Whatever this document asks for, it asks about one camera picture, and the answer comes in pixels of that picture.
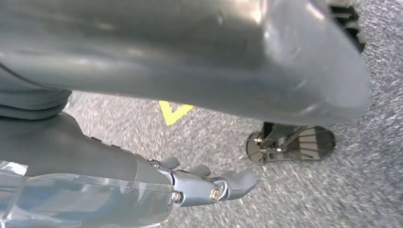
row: yellow floor marking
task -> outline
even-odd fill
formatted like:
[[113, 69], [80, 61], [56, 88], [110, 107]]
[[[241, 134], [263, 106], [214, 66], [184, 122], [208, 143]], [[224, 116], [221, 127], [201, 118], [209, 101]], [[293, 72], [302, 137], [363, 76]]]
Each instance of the yellow floor marking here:
[[182, 107], [172, 112], [172, 108], [167, 101], [160, 101], [160, 106], [167, 126], [174, 124], [193, 108], [192, 105], [184, 104]]

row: prosthetic hand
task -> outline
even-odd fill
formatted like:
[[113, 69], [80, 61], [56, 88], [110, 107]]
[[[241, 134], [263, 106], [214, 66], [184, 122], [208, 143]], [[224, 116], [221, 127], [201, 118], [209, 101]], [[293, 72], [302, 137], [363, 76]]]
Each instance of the prosthetic hand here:
[[149, 227], [173, 207], [245, 196], [258, 182], [251, 171], [208, 177], [174, 157], [162, 161], [82, 134], [61, 113], [45, 120], [0, 119], [0, 209], [7, 228]]

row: clear plastic cover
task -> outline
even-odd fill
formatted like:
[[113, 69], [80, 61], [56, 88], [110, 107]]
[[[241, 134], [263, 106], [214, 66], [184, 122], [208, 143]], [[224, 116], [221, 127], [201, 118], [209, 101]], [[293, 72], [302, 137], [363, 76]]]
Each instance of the clear plastic cover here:
[[170, 185], [52, 174], [24, 176], [27, 166], [0, 161], [2, 228], [144, 228], [172, 210]]

